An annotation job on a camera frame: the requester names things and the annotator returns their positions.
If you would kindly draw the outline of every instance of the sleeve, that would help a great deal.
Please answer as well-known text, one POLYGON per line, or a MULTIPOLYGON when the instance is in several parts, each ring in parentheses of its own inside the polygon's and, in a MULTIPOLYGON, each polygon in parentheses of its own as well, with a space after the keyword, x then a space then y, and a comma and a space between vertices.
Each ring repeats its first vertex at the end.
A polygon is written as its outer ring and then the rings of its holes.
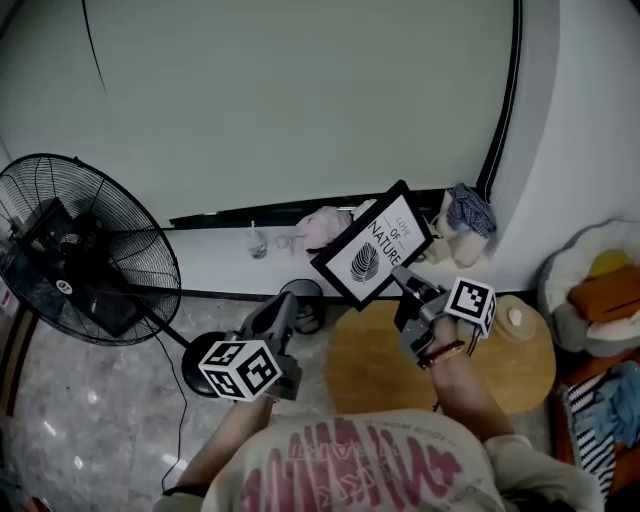
POLYGON ((494 437, 484 446, 501 494, 534 491, 552 503, 564 501, 578 512, 604 511, 604 498, 593 475, 536 452, 525 437, 494 437))
POLYGON ((200 496, 177 492, 162 496, 153 506, 153 512, 200 512, 203 501, 200 496))

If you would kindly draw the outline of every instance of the small glass bottle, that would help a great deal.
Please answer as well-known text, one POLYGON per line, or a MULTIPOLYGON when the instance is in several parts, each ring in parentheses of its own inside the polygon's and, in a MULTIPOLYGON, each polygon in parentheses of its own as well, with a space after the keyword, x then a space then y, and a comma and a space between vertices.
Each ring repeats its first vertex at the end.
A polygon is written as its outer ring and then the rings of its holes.
POLYGON ((251 221, 251 231, 247 235, 247 250, 255 260, 261 260, 267 255, 267 243, 264 236, 256 229, 255 221, 251 221))

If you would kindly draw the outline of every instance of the picture frame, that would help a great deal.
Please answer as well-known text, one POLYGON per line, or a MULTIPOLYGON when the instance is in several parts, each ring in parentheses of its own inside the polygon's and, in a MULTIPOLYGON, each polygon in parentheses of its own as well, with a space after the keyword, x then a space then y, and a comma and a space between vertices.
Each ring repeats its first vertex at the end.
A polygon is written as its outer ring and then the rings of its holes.
POLYGON ((432 242, 409 187, 399 180, 311 265, 362 311, 389 286, 394 266, 409 266, 432 242))

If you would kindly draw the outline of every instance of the beige sweatshirt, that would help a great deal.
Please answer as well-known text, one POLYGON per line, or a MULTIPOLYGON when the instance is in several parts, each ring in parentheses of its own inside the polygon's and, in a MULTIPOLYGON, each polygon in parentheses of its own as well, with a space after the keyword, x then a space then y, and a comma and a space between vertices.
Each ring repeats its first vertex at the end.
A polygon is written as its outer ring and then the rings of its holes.
POLYGON ((481 444, 465 427, 404 410, 277 423, 251 438, 205 499, 176 493, 154 512, 512 511, 534 491, 601 512, 594 477, 532 450, 521 436, 481 444))

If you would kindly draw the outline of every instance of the yellow pillow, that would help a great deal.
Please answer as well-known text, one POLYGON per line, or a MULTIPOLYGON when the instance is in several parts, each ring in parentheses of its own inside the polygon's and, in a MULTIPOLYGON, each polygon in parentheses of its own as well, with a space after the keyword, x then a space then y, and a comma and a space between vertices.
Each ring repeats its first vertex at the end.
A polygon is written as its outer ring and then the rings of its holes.
POLYGON ((596 259, 593 260, 589 274, 587 274, 587 279, 595 279, 596 277, 611 274, 611 272, 615 272, 616 270, 632 266, 633 262, 624 251, 609 249, 598 254, 596 259))

